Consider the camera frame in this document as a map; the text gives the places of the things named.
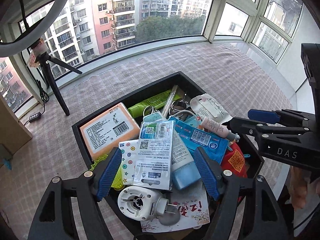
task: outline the tree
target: tree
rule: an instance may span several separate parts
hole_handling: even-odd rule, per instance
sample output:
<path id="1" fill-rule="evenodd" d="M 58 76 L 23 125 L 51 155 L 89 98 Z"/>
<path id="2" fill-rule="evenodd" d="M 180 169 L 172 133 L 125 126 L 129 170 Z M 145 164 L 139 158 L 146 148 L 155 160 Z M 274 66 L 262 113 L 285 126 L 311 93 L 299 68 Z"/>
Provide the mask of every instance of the tree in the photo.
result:
<path id="1" fill-rule="evenodd" d="M 157 16 L 148 17 L 137 25 L 135 43 L 154 41 L 188 35 L 201 35 L 205 16 L 186 17 L 171 16 L 169 18 Z"/>

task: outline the blue tube cap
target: blue tube cap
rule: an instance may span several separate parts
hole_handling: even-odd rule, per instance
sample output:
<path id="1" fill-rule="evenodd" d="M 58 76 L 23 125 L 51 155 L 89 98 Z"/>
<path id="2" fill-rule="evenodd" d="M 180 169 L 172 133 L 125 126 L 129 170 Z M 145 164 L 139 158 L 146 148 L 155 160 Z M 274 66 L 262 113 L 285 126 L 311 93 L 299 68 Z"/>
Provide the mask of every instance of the blue tube cap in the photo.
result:
<path id="1" fill-rule="evenodd" d="M 194 162 L 184 165 L 172 174 L 172 182 L 177 190 L 182 190 L 199 179 L 201 176 Z"/>

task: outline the green tube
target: green tube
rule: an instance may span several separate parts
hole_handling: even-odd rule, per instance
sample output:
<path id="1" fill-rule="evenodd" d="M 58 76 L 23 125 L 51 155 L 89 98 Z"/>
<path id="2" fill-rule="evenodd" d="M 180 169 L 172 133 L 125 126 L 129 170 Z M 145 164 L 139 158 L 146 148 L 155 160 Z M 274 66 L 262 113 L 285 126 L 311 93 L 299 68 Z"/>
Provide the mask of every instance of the green tube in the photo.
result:
<path id="1" fill-rule="evenodd" d="M 169 97 L 170 93 L 171 93 L 171 90 L 167 90 L 167 91 L 162 92 L 156 96 L 153 96 L 151 98 L 143 100 L 142 102 L 137 103 L 134 106 L 129 107 L 128 111 L 133 118 L 137 118 L 137 117 L 143 115 L 143 110 L 147 106 L 153 106 L 155 109 L 159 109 L 161 107 L 164 107 L 164 104 L 166 103 L 167 98 Z M 178 94 L 176 94 L 173 100 L 175 101 L 180 98 L 181 97 Z"/>

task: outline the black box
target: black box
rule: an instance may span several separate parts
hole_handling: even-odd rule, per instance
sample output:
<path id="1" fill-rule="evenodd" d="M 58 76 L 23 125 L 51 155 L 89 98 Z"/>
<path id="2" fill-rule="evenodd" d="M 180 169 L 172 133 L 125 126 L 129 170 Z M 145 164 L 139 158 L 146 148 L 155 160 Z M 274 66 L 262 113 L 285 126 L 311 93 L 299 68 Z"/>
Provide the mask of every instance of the black box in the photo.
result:
<path id="1" fill-rule="evenodd" d="M 91 156 L 88 152 L 88 149 L 84 143 L 84 139 L 80 132 L 80 127 L 86 124 L 87 122 L 91 121 L 93 118 L 97 117 L 98 115 L 102 114 L 106 110 L 110 109 L 111 107 L 115 106 L 116 104 L 122 102 L 127 108 L 134 106 L 136 103 L 141 102 L 147 98 L 150 98 L 154 95 L 160 94 L 164 91 L 171 90 L 174 85 L 178 85 L 185 93 L 190 97 L 194 98 L 196 96 L 205 94 L 205 91 L 201 89 L 197 84 L 195 84 L 190 78 L 188 78 L 182 72 L 176 72 L 164 78 L 161 78 L 157 81 L 154 81 L 142 88 L 139 88 L 128 95 L 119 98 L 118 100 L 113 101 L 112 103 L 100 108 L 99 110 L 95 111 L 94 113 L 88 115 L 87 117 L 83 118 L 79 122 L 75 123 L 72 126 L 73 133 L 75 135 L 76 141 L 78 143 L 82 158 L 87 166 L 88 169 L 91 168 L 91 164 L 93 161 Z M 138 117 L 135 119 L 138 125 L 142 122 L 142 117 Z M 258 155 L 258 151 L 249 138 L 246 135 L 240 135 L 241 139 L 239 140 L 239 147 L 241 150 L 246 153 L 250 154 L 250 158 L 247 158 L 246 161 L 250 165 L 247 176 L 248 178 L 254 178 L 257 176 L 263 166 L 264 160 L 261 156 Z M 106 201 L 108 202 L 109 206 L 112 208 L 113 212 L 117 215 L 117 217 L 121 220 L 121 222 L 128 228 L 128 230 L 133 234 L 137 235 L 141 233 L 141 225 L 139 221 L 130 219 L 126 217 L 118 208 L 117 199 L 118 199 L 119 192 L 114 190 L 113 188 L 110 189 L 108 196 L 105 197 Z M 184 240 L 192 239 L 197 237 L 201 239 L 204 234 L 206 233 L 210 224 L 203 225 L 200 229 L 194 230 L 188 236 L 184 238 Z M 145 239 L 155 239 L 153 236 L 148 235 Z"/>

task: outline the person's hand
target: person's hand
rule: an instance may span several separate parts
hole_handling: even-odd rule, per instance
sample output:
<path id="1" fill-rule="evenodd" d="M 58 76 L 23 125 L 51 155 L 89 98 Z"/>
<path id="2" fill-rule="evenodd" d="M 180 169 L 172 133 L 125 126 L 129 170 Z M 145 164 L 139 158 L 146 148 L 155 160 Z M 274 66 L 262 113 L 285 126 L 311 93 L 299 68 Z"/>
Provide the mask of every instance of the person's hand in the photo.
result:
<path id="1" fill-rule="evenodd" d="M 297 167 L 290 166 L 291 180 L 289 187 L 289 194 L 291 196 L 291 203 L 294 210 L 304 208 L 306 204 L 306 196 L 308 193 L 308 184 L 304 180 L 303 170 Z M 320 195 L 320 179 L 314 181 L 315 193 Z"/>

